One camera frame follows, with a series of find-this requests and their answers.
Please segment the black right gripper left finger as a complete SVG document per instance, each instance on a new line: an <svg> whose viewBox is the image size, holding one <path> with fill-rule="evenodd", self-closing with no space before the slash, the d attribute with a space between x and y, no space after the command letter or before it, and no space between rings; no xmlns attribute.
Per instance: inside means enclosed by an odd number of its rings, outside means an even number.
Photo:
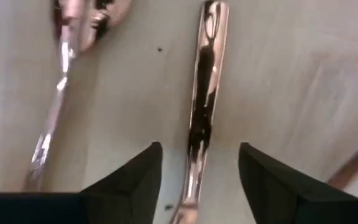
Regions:
<svg viewBox="0 0 358 224"><path fill-rule="evenodd" d="M89 224L152 224L162 181L163 148L147 149L81 193Z"/></svg>

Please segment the copper spoon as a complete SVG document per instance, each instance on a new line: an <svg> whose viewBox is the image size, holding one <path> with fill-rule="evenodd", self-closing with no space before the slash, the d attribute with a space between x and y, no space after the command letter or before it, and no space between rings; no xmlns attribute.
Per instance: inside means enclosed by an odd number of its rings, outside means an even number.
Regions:
<svg viewBox="0 0 358 224"><path fill-rule="evenodd" d="M52 0L52 22L61 77L25 177L26 192L40 192L60 120L73 63L123 20L132 0Z"/></svg>
<svg viewBox="0 0 358 224"><path fill-rule="evenodd" d="M197 224L206 157L224 60L229 4L206 0L200 13L185 179L181 199L169 224Z"/></svg>

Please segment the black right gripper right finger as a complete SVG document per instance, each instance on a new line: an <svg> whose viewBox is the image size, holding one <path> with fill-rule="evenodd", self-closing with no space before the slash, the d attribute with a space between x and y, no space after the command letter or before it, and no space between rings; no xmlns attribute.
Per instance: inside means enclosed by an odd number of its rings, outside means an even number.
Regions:
<svg viewBox="0 0 358 224"><path fill-rule="evenodd" d="M356 198L243 142L239 175L257 224L351 224Z"/></svg>

